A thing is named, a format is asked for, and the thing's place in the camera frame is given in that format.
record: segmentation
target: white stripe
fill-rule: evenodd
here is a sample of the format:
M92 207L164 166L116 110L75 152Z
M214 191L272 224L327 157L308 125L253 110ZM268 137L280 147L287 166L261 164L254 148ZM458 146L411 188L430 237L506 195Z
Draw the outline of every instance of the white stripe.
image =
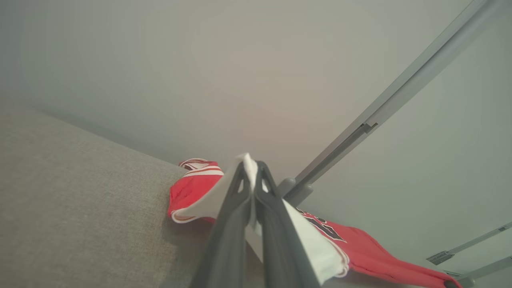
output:
M194 170L196 170L208 166L209 163L188 163L187 165L194 167Z
M184 177L188 177L188 176L199 176L199 175L220 175L220 176L224 176L224 172L220 171L220 170L206 170L206 171L199 171L199 172L196 172L196 171L192 171L192 173L187 173L185 174Z
M195 169L195 170L189 171L186 174L194 173L194 172L199 172L199 171L203 171L203 170L208 170L208 169L217 169L217 170L222 171L222 169L219 166L206 166L206 167L203 167L203 168L199 168L199 169Z
M195 168L191 166L190 164L183 165L183 168L189 168L190 170L194 170Z
M193 162L193 163L201 163L201 162L208 162L208 161L206 161L206 159L203 159L203 158L191 158L191 159L189 159L189 160L185 160L185 161L181 162L180 167L181 167L182 165L185 165L185 164L189 163L189 162Z
M350 263L350 258L349 256L347 255L347 253L345 253L345 251L343 251L338 245L336 245L331 239L325 237L325 235L322 235L325 239L327 239L327 241L329 241L329 243L331 243L331 245L334 246L334 248L336 248L336 250L338 251L338 253L340 254L340 256L342 257L343 259L343 271L341 273L339 273L338 275L334 275L335 277L338 277L338 278L341 278L341 277L345 277L347 275L347 272L349 270L349 263Z
M187 220L180 220L180 219L176 219L176 214L180 211L180 210L183 210L184 208L182 209L178 209L178 210L174 210L171 212L170 214L170 217L174 220L174 222L176 223L188 223L190 221L194 221L197 219L197 217L191 217L190 219L187 219Z

